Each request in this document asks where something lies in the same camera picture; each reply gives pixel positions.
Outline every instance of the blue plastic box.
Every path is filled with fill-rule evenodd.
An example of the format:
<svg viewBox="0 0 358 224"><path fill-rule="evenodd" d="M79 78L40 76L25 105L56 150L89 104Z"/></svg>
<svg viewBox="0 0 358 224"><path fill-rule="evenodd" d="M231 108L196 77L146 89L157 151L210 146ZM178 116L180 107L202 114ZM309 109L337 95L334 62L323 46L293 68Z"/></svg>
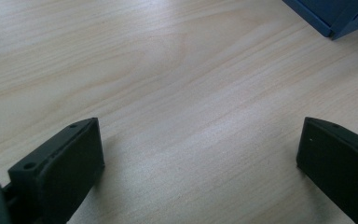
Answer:
<svg viewBox="0 0 358 224"><path fill-rule="evenodd" d="M319 33L332 39L358 29L358 0L283 0Z"/></svg>

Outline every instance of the wood grain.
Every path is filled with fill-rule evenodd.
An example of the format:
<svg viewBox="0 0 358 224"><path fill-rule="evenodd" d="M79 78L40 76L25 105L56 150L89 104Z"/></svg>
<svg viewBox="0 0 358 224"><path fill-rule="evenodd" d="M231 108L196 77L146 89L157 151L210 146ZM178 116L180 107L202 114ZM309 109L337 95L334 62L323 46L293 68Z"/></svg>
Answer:
<svg viewBox="0 0 358 224"><path fill-rule="evenodd" d="M296 168L306 117L358 133L358 31L281 1L0 1L0 183L71 122L106 169L69 223L351 223Z"/></svg>

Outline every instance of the dark plastic object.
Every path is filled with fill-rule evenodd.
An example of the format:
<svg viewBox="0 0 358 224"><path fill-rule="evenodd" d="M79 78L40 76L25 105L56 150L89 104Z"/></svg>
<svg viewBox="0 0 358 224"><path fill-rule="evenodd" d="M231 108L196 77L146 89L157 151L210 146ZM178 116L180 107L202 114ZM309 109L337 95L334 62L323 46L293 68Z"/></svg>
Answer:
<svg viewBox="0 0 358 224"><path fill-rule="evenodd" d="M8 170L0 223L66 223L103 168L98 120L71 124Z"/></svg>
<svg viewBox="0 0 358 224"><path fill-rule="evenodd" d="M319 189L358 223L358 134L306 118L296 159Z"/></svg>
<svg viewBox="0 0 358 224"><path fill-rule="evenodd" d="M332 39L358 29L358 0L283 0L319 33Z"/></svg>

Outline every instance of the small hole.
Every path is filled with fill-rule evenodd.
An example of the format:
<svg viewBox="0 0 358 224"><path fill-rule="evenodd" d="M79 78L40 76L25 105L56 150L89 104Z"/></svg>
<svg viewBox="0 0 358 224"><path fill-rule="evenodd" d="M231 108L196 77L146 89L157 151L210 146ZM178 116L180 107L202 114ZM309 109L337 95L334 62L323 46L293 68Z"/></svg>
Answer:
<svg viewBox="0 0 358 224"><path fill-rule="evenodd" d="M32 169L34 167L36 167L36 163L34 163L34 162L29 162L29 163L24 165L25 170L29 170L29 169Z"/></svg>

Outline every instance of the light wood grain surface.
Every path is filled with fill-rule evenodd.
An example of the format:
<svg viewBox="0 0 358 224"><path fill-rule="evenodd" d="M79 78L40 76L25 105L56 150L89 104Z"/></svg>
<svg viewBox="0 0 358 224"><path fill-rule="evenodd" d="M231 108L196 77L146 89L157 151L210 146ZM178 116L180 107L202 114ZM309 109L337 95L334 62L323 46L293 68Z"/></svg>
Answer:
<svg viewBox="0 0 358 224"><path fill-rule="evenodd" d="M358 31L279 0L0 1L0 183L100 119L106 169L69 223L352 223L296 168L306 116L358 133Z"/></svg>

